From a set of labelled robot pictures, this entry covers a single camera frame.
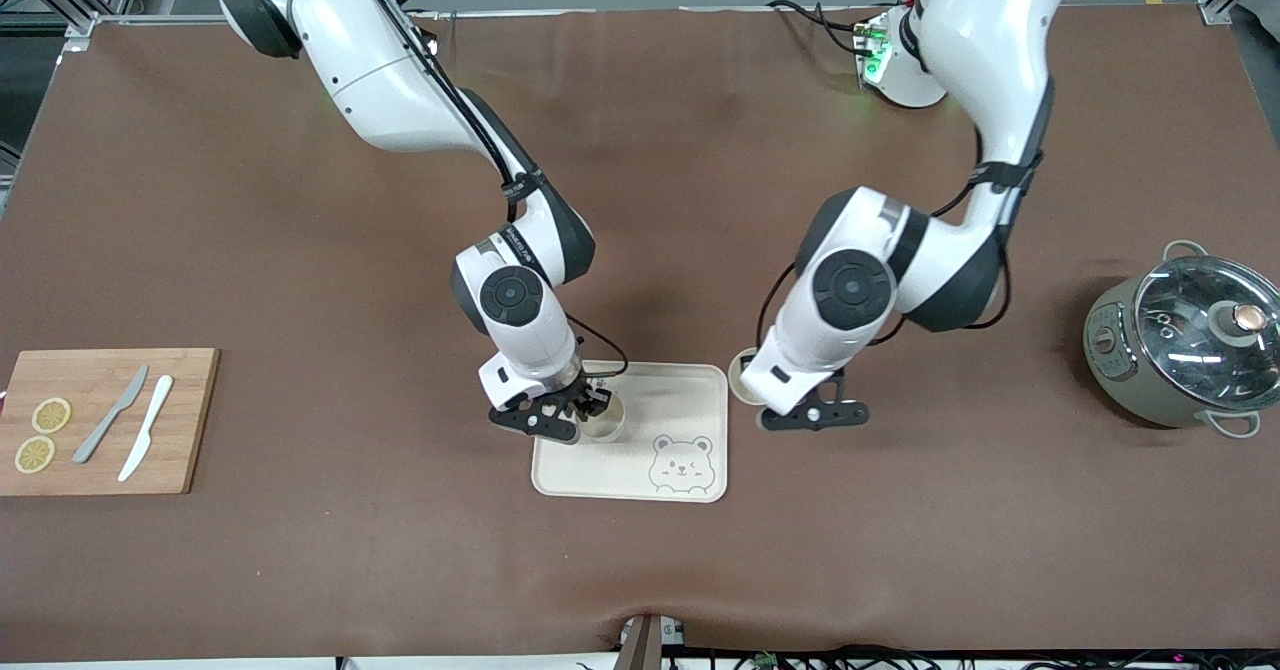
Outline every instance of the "lid handle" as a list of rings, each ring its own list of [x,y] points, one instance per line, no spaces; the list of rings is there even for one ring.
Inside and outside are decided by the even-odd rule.
[[[1262,428],[1262,419],[1258,418],[1257,411],[1247,413],[1243,415],[1231,415],[1225,413],[1216,413],[1212,410],[1201,410],[1196,415],[1197,418],[1203,420],[1206,425],[1213,428],[1213,430],[1216,430],[1217,434],[1220,434],[1221,437],[1229,437],[1231,439],[1251,438],[1258,434],[1258,430]],[[1249,429],[1244,430],[1243,433],[1233,433],[1231,430],[1222,427],[1221,420],[1236,420],[1236,419],[1248,420]]]
[[[1204,246],[1198,242],[1192,242],[1189,240],[1175,240],[1174,242],[1170,242],[1169,245],[1165,246],[1165,252],[1161,255],[1162,263],[1169,261],[1169,251],[1175,247],[1185,247],[1187,250],[1190,250],[1193,254],[1199,255],[1202,257],[1208,255],[1208,250],[1204,250]]]

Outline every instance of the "wooden cutting board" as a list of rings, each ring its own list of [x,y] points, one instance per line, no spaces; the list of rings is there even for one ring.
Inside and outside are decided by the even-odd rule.
[[[90,461],[72,461],[124,388],[147,365],[142,392],[120,413]],[[0,496],[13,494],[159,494],[191,487],[205,413],[218,369],[218,351],[205,347],[152,350],[29,350],[18,355],[0,413]],[[133,448],[151,392],[160,375],[173,375],[173,389],[155,425],[151,448],[125,482],[120,468]],[[32,411],[50,397],[72,406],[72,418],[47,437],[56,446],[54,461],[32,474],[18,471],[18,447],[32,436]]]

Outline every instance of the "white robotic arm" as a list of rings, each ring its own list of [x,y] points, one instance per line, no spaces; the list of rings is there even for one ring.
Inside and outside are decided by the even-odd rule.
[[[955,96],[978,129],[979,163],[955,201],[969,204],[959,225],[934,217],[955,202],[929,215],[868,187],[822,206],[796,256],[796,284],[742,369],[742,384],[768,406],[764,428],[864,423],[865,405],[842,397],[842,372],[891,310],[941,332],[973,327],[992,304],[1041,158],[1053,100],[1044,40],[1060,3],[918,0],[887,15],[897,18],[892,32],[867,60],[881,64],[878,90],[936,82]],[[837,398],[824,401],[817,387],[833,375]]]
[[[397,152],[472,150],[502,176],[508,222],[460,252],[452,290],[475,328],[498,347],[480,369],[490,419],[561,442],[575,419],[598,415],[607,391],[590,387],[553,288],[586,273],[595,240],[498,115],[453,86],[434,36],[399,9],[403,0],[219,0],[243,41],[271,56],[306,50],[347,123],[370,145]],[[515,219],[518,202],[525,214]]]

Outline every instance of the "cable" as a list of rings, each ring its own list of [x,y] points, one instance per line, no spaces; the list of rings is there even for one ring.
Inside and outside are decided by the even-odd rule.
[[[959,206],[965,197],[969,197],[969,193],[973,192],[973,188],[974,188],[973,183],[965,183],[964,188],[961,188],[960,192],[956,193],[956,196],[952,197],[950,202],[929,213],[929,217],[941,218],[942,215],[946,215],[947,213],[955,210],[956,206]],[[1000,274],[1004,278],[1005,283],[1005,300],[1004,302],[1001,302],[1000,310],[997,310],[996,314],[989,320],[984,320],[982,323],[974,323],[972,325],[965,325],[964,328],[961,328],[965,331],[983,331],[995,325],[1000,320],[1005,319],[1005,314],[1009,313],[1009,305],[1014,298],[1014,279],[1012,275],[1009,273],[1009,250],[1006,250],[1005,247],[1005,237],[1001,236],[1000,228],[996,228],[996,232],[992,237],[996,240],[996,254],[1000,257]]]
[[[814,5],[814,10],[818,10],[818,19],[822,20],[822,27],[827,28],[827,37],[829,37],[831,41],[836,44],[836,47],[840,47],[841,50],[849,53],[850,55],[856,55],[859,58],[872,56],[872,53],[869,50],[854,47],[852,45],[845,45],[844,42],[840,41],[838,37],[836,37],[836,32],[832,29],[831,22],[827,20],[827,14],[824,14],[822,10],[822,3]]]
[[[462,118],[466,119],[467,124],[471,127],[471,131],[475,132],[476,137],[480,138],[481,145],[484,145],[485,150],[489,151],[489,156],[493,159],[493,164],[498,168],[498,172],[502,174],[502,183],[511,184],[515,178],[512,178],[511,170],[507,168],[507,163],[503,160],[502,155],[499,155],[498,146],[494,142],[493,136],[490,136],[489,131],[483,124],[480,124],[479,118],[476,118],[475,114],[471,111],[471,106],[462,100],[462,95],[458,91],[458,87],[453,85],[452,79],[449,79],[449,74],[444,70],[444,65],[440,64],[439,59],[434,54],[422,53],[422,50],[419,49],[417,42],[415,42],[415,38],[410,36],[410,33],[399,23],[398,18],[396,17],[396,13],[387,4],[387,0],[376,0],[376,1],[380,9],[383,9],[383,13],[387,15],[387,19],[392,23],[392,26],[396,27],[396,31],[404,41],[404,47],[407,50],[411,50],[422,64],[422,68],[429,74],[431,74],[433,78],[435,78],[435,82],[439,83],[444,94],[458,109],[458,113],[461,113]],[[515,219],[516,219],[516,205],[508,202],[507,222],[509,223],[513,222]],[[622,357],[621,369],[608,370],[605,373],[584,373],[582,377],[590,379],[614,378],[627,372],[627,368],[631,366],[631,360],[627,357],[627,354],[621,347],[618,347],[617,343],[614,343],[608,337],[604,337],[603,333],[595,332],[595,329],[593,329],[589,324],[579,320],[577,318],[570,315],[568,313],[566,313],[564,316],[568,318],[568,320],[575,325],[595,336],[595,338],[603,342],[604,345],[612,347],[613,351]]]
[[[778,275],[778,279],[774,281],[773,287],[769,288],[769,295],[764,296],[764,304],[760,305],[760,315],[755,319],[755,351],[756,352],[759,352],[760,346],[764,345],[764,315],[767,315],[768,311],[769,311],[769,305],[772,305],[772,302],[773,302],[773,296],[778,293],[778,288],[782,287],[782,283],[786,282],[787,275],[790,275],[791,270],[795,270],[795,269],[796,269],[796,264],[795,264],[795,261],[792,261],[790,265],[787,265],[787,268],[785,270],[782,270],[782,274]]]
[[[593,329],[591,325],[584,323],[582,320],[579,320],[577,318],[570,315],[568,313],[564,313],[564,316],[568,318],[570,323],[573,323],[575,325],[577,325],[577,327],[582,328],[584,331],[586,331],[586,332],[591,333],[593,336],[595,336],[595,339],[598,339],[598,341],[603,342],[604,345],[608,345],[609,347],[612,347],[613,352],[617,352],[618,357],[622,359],[622,366],[618,368],[617,370],[607,370],[604,373],[582,373],[584,378],[589,378],[589,379],[616,378],[616,377],[621,375],[622,373],[627,372],[627,368],[631,366],[631,359],[627,357],[626,351],[623,351],[621,347],[618,347],[618,345],[616,342],[613,342],[612,339],[604,337],[603,333],[600,333],[599,331]]]
[[[792,3],[791,0],[774,0],[773,3],[767,3],[765,6],[767,8],[773,8],[773,9],[787,8],[787,9],[795,10],[796,13],[800,14],[800,17],[803,17],[806,20],[809,20],[810,23],[819,24],[819,26],[820,24],[828,24],[828,26],[831,26],[831,27],[833,27],[836,29],[842,29],[845,32],[854,32],[854,26],[852,24],[832,23],[832,22],[824,23],[822,19],[819,19],[818,15],[814,15],[813,13],[810,13],[809,10],[805,10],[799,4]]]
[[[831,41],[835,42],[836,46],[840,47],[841,50],[844,50],[846,53],[850,53],[852,55],[859,55],[859,58],[870,58],[872,56],[872,53],[869,53],[867,50],[863,50],[860,47],[854,47],[852,45],[845,45],[844,42],[841,42],[841,40],[838,37],[836,37],[836,32],[835,31],[838,29],[838,31],[842,31],[842,32],[854,32],[854,27],[855,26],[851,24],[851,23],[836,23],[836,22],[831,22],[829,19],[827,19],[827,14],[823,13],[823,10],[822,10],[822,3],[818,3],[818,4],[815,4],[813,6],[813,9],[814,9],[813,13],[810,13],[809,10],[801,8],[799,4],[792,3],[791,0],[774,0],[772,3],[768,3],[767,6],[768,8],[774,8],[774,9],[777,9],[777,8],[787,8],[787,9],[795,10],[797,14],[800,14],[800,17],[803,17],[806,20],[809,20],[810,23],[822,26],[827,31],[827,37],[829,37]]]
[[[906,315],[899,315],[897,324],[893,325],[893,329],[891,332],[883,333],[883,336],[878,338],[872,339],[870,342],[867,343],[867,347],[876,347],[877,345],[892,338],[893,336],[897,334],[897,331],[902,329],[904,323],[906,323]]]
[[[494,142],[493,136],[489,135],[489,131],[480,124],[479,118],[475,117],[475,113],[471,111],[471,108],[466,104],[466,101],[462,100],[462,94],[458,91],[458,87],[453,85],[453,81],[449,79],[448,73],[444,72],[444,65],[435,59],[434,54],[424,54],[422,50],[419,49],[416,38],[413,38],[408,31],[404,29],[403,24],[401,24],[399,19],[396,17],[394,10],[392,10],[387,4],[387,0],[376,1],[379,8],[383,10],[383,14],[387,15],[387,19],[396,28],[396,32],[399,33],[401,40],[403,40],[404,49],[412,51],[413,55],[417,56],[422,64],[422,69],[425,69],[430,77],[435,79],[435,82],[440,86],[440,90],[444,91],[444,95],[453,102],[454,108],[458,109],[462,118],[466,119],[471,131],[476,133],[477,138],[480,138],[480,143],[484,146],[489,158],[493,160],[493,164],[498,168],[498,173],[502,176],[502,183],[511,184],[513,178],[511,170],[507,168],[507,163],[502,158],[502,154],[498,152],[498,145]]]

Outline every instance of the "brown tablecloth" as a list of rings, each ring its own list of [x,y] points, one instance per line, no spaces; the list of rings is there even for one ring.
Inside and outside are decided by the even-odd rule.
[[[474,19],[443,54],[596,233],[566,307],[640,360],[726,365],[823,199],[933,208],[973,160],[955,104],[859,91],[794,17]],[[1069,8],[1050,54],[1005,323],[860,355],[859,429],[732,402],[704,506],[543,497],[486,424],[493,347],[448,291],[502,219],[483,158],[366,146],[306,60],[227,27],[100,27],[0,223],[0,377],[24,348],[223,361],[191,494],[0,501],[0,660],[586,651],[640,612],[717,646],[1280,644],[1280,416],[1144,427],[1079,348],[1172,238],[1280,277],[1235,42],[1190,6]]]

